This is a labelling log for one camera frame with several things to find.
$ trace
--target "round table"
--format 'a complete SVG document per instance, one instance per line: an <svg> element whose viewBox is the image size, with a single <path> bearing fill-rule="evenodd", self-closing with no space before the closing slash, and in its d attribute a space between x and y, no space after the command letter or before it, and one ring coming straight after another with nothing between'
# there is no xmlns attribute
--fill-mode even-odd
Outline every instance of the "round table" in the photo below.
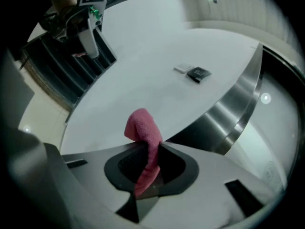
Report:
<svg viewBox="0 0 305 229"><path fill-rule="evenodd" d="M258 41L240 34L192 29L143 45L117 62L85 94L70 116L62 154L90 152L132 142L124 136L129 115L146 108L163 140L209 110L234 85ZM174 71L181 63L209 70L200 84Z"/></svg>

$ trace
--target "small square object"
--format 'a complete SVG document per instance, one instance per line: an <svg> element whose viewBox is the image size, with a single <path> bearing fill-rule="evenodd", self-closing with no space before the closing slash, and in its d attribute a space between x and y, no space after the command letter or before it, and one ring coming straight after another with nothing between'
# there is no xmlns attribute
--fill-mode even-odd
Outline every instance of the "small square object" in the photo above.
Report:
<svg viewBox="0 0 305 229"><path fill-rule="evenodd" d="M194 68L194 66L191 66L191 65L186 64L186 63L181 63L178 66L174 67L174 70L178 71L181 74L185 74L193 68Z"/></svg>
<svg viewBox="0 0 305 229"><path fill-rule="evenodd" d="M196 67L187 73L187 75L197 83L200 83L203 78L209 76L210 74L212 73L200 67Z"/></svg>

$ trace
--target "white table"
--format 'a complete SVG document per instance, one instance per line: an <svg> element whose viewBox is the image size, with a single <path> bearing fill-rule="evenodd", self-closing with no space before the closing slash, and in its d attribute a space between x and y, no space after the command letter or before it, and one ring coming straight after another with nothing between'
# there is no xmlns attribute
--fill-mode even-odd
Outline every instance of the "white table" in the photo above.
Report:
<svg viewBox="0 0 305 229"><path fill-rule="evenodd" d="M129 115L146 108L163 139L209 110L236 82L258 42L214 30L183 31L118 61L92 86L72 113L62 154L89 152L131 142L124 136ZM181 63L212 72L196 84L173 70Z"/></svg>

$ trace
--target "pink cloth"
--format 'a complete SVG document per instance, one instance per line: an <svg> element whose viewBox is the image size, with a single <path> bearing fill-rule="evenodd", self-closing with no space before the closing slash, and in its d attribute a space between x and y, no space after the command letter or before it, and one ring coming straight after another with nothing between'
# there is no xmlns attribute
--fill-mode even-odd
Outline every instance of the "pink cloth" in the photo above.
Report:
<svg viewBox="0 0 305 229"><path fill-rule="evenodd" d="M125 137L148 144L148 161L135 186L135 195L141 195L156 179L160 172L158 166L158 147L162 142L159 128L153 117L144 108L134 111L128 118Z"/></svg>

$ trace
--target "black packet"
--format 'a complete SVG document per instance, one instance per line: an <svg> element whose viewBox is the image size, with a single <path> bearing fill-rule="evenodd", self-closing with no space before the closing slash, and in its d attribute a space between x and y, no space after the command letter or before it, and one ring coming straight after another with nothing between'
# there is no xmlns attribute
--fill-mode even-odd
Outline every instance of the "black packet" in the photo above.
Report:
<svg viewBox="0 0 305 229"><path fill-rule="evenodd" d="M195 82L200 83L205 77L212 74L211 72L204 70L200 67L196 67L190 70L187 75Z"/></svg>

